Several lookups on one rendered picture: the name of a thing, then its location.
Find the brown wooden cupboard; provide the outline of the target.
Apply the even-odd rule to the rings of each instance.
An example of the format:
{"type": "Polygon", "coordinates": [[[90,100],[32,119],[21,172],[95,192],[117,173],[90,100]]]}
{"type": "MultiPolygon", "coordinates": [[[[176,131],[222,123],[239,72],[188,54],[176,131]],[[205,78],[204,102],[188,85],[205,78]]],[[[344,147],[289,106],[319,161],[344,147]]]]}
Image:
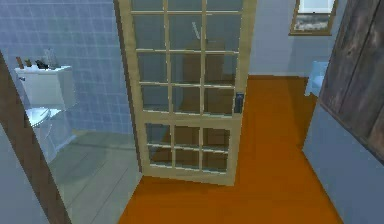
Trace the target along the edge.
{"type": "MultiPolygon", "coordinates": [[[[198,40],[187,50],[140,53],[144,108],[180,114],[232,115],[237,56],[220,40],[198,40]]],[[[150,164],[225,172],[231,132],[227,128],[147,124],[150,164]]]]}

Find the beige glass-paned room door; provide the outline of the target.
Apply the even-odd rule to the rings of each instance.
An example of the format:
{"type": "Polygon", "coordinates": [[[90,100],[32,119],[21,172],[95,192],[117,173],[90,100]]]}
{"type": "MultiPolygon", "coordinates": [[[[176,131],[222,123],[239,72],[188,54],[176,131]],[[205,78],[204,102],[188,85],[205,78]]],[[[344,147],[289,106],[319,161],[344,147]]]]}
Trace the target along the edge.
{"type": "Polygon", "coordinates": [[[116,18],[124,60],[126,86],[133,115],[134,137],[140,166],[146,176],[231,186],[235,182],[243,109],[234,112],[237,92],[246,96],[248,69],[257,0],[115,0],[116,18]],[[140,53],[171,54],[200,42],[200,54],[208,54],[206,42],[220,40],[227,54],[237,56],[232,115],[180,114],[144,108],[140,53]],[[170,127],[189,125],[230,130],[225,172],[164,167],[150,164],[147,124],[170,127]]]}

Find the pale blue bed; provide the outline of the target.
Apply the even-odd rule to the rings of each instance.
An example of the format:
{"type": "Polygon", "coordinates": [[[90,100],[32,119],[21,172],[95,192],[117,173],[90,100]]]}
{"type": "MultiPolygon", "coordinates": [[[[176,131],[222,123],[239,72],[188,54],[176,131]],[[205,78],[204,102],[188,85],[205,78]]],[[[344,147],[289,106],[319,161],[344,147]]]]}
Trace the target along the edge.
{"type": "Polygon", "coordinates": [[[309,96],[310,94],[319,96],[327,67],[327,62],[314,61],[312,63],[312,69],[309,73],[308,82],[304,93],[305,96],[309,96]]]}

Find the white toilet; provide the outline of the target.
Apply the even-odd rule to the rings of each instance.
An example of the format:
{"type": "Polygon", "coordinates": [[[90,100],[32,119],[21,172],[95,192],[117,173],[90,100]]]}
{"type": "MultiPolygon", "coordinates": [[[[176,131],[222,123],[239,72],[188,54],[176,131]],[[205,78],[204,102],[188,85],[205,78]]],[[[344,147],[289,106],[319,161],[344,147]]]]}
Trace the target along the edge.
{"type": "Polygon", "coordinates": [[[50,163],[74,139],[66,114],[76,104],[72,67],[39,69],[33,65],[15,68],[15,72],[29,100],[29,122],[50,163]]]}

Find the clear spray bottle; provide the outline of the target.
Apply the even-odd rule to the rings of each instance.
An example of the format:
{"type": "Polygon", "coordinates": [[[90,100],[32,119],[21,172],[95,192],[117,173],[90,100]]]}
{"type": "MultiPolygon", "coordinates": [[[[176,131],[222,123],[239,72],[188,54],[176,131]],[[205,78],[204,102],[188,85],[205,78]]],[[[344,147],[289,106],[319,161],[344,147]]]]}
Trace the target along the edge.
{"type": "Polygon", "coordinates": [[[45,54],[46,64],[48,65],[49,69],[55,70],[56,68],[60,67],[58,60],[56,58],[56,55],[51,48],[45,49],[44,54],[45,54]]]}

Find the wood-framed wall picture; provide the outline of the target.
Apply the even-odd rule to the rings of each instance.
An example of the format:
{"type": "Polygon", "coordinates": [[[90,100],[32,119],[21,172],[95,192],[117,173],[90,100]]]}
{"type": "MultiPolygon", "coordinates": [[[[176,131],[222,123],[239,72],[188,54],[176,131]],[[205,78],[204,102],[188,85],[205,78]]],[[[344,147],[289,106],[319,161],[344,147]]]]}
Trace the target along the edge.
{"type": "Polygon", "coordinates": [[[296,0],[289,34],[330,36],[338,0],[296,0]]]}

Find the dark wooden wall panel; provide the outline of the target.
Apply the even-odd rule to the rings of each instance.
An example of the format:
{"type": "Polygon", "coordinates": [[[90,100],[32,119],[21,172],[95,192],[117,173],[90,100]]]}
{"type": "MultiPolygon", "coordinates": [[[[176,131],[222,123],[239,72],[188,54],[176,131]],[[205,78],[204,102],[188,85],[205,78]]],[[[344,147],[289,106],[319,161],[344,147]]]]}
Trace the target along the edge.
{"type": "Polygon", "coordinates": [[[348,0],[320,105],[384,165],[384,0],[348,0]]]}

